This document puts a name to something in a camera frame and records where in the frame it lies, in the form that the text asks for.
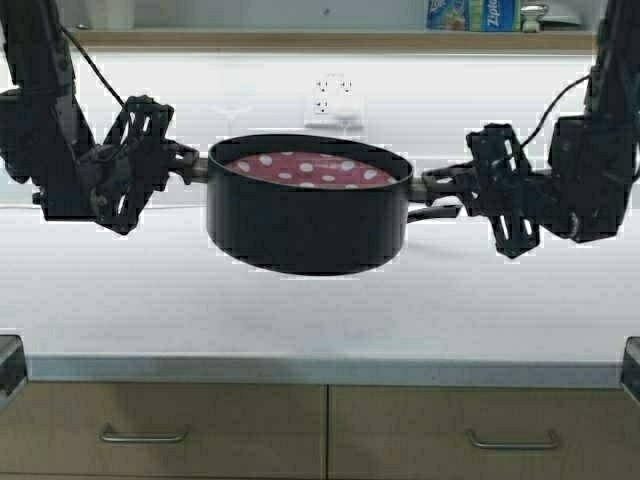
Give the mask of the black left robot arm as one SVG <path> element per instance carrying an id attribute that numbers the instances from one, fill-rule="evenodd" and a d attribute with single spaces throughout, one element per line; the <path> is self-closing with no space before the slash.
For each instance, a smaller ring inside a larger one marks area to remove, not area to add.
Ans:
<path id="1" fill-rule="evenodd" d="M 151 196 L 171 174 L 207 186 L 207 232 L 245 263 L 299 275 L 341 275 L 382 265 L 400 251 L 409 223 L 454 218 L 435 206 L 431 187 L 387 150 L 305 135 L 236 137 L 207 157 L 166 136 L 171 106 L 148 96 L 122 101 L 103 143 L 96 143 L 75 97 L 70 49 L 52 1 L 5 1 L 3 49 L 14 88 L 1 95 L 1 156 L 9 176 L 37 187 L 49 221 L 89 221 L 117 234 L 133 231 Z M 282 147 L 322 159 L 339 154 L 384 174 L 379 184 L 287 184 L 234 169 L 240 160 Z"/>

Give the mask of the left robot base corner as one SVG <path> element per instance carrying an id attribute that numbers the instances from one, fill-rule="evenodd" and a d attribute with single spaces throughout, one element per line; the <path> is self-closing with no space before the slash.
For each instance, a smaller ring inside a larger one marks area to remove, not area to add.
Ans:
<path id="1" fill-rule="evenodd" d="M 1 336 L 1 405 L 8 404 L 28 379 L 24 345 L 19 336 Z"/>

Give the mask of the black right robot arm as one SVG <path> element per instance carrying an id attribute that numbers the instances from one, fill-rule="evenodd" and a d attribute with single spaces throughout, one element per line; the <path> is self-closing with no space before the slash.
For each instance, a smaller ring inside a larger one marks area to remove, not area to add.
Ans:
<path id="1" fill-rule="evenodd" d="M 488 124 L 466 137 L 471 161 L 422 174 L 426 204 L 457 198 L 509 258 L 536 248 L 541 230 L 575 243 L 615 236 L 639 179 L 638 2 L 608 2 L 584 80 L 584 112 L 557 120 L 548 169 L 532 169 L 511 125 Z"/>

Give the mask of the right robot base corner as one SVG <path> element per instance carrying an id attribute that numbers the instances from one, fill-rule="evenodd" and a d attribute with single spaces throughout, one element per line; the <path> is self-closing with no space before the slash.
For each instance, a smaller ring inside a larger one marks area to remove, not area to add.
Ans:
<path id="1" fill-rule="evenodd" d="M 640 402 L 640 345 L 639 337 L 629 337 L 626 340 L 620 383 L 624 391 L 634 399 L 636 403 Z"/>

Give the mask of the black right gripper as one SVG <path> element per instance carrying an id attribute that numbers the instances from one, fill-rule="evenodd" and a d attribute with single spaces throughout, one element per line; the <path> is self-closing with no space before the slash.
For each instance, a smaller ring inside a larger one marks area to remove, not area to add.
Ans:
<path id="1" fill-rule="evenodd" d="M 509 124 L 488 124 L 466 136 L 472 159 L 422 174 L 425 200 L 456 197 L 469 214 L 490 221 L 497 252 L 516 259 L 540 244 L 540 229 L 563 239 L 575 236 L 575 212 L 535 174 Z"/>

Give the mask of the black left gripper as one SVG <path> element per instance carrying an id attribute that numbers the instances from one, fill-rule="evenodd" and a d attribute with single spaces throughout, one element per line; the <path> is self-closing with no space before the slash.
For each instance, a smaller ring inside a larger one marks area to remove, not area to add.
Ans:
<path id="1" fill-rule="evenodd" d="M 171 164 L 174 142 L 166 134 L 173 115 L 173 107 L 152 97 L 130 96 L 103 144 L 80 158 L 79 178 L 98 225 L 128 235 L 152 195 L 165 190 L 171 173 L 186 185 L 200 179 L 196 164 L 144 167 L 147 157 L 160 165 Z"/>

